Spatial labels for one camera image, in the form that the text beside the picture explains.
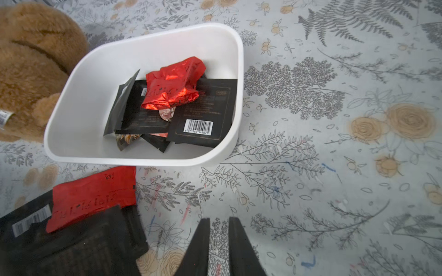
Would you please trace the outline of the yellow label tea bag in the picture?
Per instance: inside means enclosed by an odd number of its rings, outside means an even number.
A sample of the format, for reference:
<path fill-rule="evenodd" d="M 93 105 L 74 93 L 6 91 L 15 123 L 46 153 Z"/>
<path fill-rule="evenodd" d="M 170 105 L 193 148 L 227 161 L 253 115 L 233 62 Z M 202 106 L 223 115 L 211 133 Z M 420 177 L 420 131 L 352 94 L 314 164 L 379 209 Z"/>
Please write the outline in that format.
<path fill-rule="evenodd" d="M 128 146 L 130 146 L 134 141 L 140 138 L 140 135 L 116 135 L 116 142 L 118 149 L 123 151 Z"/>

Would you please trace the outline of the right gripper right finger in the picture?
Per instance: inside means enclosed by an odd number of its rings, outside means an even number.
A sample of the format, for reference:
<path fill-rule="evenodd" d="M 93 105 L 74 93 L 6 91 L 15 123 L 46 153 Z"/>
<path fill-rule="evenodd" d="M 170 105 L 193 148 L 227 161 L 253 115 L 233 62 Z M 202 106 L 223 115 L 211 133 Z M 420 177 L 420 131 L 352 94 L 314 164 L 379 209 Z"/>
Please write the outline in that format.
<path fill-rule="evenodd" d="M 231 276 L 266 276 L 239 218 L 229 218 L 229 264 Z"/>

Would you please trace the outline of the floral label black tea bag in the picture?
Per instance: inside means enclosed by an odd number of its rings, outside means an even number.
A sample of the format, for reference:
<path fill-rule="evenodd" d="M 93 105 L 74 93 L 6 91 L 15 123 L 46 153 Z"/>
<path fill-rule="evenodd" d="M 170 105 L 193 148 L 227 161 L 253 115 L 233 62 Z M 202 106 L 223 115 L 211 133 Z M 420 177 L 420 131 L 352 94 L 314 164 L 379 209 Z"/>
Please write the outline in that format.
<path fill-rule="evenodd" d="M 161 110 L 159 110 L 160 117 L 167 122 L 171 122 L 172 118 L 174 116 L 175 110 L 176 110 L 176 107 L 172 107 L 172 108 L 168 108 L 168 109 L 161 109 Z"/>

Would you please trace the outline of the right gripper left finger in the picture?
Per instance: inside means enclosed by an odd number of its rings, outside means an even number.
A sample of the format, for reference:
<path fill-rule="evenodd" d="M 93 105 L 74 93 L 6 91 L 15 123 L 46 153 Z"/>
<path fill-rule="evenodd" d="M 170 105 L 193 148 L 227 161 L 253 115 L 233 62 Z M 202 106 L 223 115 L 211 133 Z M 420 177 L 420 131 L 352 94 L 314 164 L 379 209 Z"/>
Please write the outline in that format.
<path fill-rule="evenodd" d="M 206 276 L 208 274 L 210 226 L 209 218 L 200 220 L 174 276 Z"/>

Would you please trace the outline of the red label black tea bag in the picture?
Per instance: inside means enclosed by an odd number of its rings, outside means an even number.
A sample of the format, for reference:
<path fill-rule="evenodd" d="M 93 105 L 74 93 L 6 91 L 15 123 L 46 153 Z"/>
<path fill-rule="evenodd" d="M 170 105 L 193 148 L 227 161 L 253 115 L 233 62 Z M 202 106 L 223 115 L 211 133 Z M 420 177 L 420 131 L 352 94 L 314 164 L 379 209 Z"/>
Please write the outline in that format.
<path fill-rule="evenodd" d="M 147 93 L 145 80 L 136 80 L 127 101 L 122 127 L 115 135 L 140 135 L 161 152 L 165 152 L 169 142 L 166 140 L 170 123 L 160 117 L 159 111 L 142 107 Z"/>

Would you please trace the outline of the black barcode tea bag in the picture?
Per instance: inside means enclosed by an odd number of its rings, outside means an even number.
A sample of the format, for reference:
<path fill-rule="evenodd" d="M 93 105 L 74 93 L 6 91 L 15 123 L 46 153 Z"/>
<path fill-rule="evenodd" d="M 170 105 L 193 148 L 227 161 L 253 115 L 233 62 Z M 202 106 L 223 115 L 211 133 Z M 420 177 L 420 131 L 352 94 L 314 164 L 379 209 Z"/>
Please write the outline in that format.
<path fill-rule="evenodd" d="M 149 251 L 136 206 L 111 207 L 52 233 L 52 192 L 1 217 L 3 276 L 138 276 Z"/>
<path fill-rule="evenodd" d="M 195 101 L 176 108 L 166 140 L 214 148 L 231 128 L 237 80 L 200 78 L 196 89 Z"/>

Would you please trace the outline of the black tea bag pile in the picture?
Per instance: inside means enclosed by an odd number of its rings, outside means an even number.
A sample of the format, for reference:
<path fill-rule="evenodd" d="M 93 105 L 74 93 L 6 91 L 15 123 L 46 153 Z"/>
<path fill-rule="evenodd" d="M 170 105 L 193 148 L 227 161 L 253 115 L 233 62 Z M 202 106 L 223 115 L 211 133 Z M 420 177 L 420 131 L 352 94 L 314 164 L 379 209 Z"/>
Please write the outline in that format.
<path fill-rule="evenodd" d="M 140 70 L 138 70 L 125 84 L 120 85 L 112 108 L 110 110 L 103 136 L 106 136 L 122 127 L 124 112 L 133 85 Z"/>

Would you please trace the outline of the red foil tea bag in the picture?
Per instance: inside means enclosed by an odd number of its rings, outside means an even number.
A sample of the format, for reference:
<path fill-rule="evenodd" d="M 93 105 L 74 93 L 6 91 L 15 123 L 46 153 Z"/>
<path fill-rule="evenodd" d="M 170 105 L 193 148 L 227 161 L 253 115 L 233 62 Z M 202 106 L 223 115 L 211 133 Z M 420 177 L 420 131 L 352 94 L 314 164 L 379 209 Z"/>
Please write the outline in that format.
<path fill-rule="evenodd" d="M 119 166 L 55 186 L 46 232 L 55 232 L 115 206 L 135 205 L 135 184 L 136 168 Z"/>
<path fill-rule="evenodd" d="M 148 110 L 170 109 L 199 98 L 196 89 L 206 66 L 197 57 L 163 67 L 146 74 L 147 92 L 141 107 Z"/>

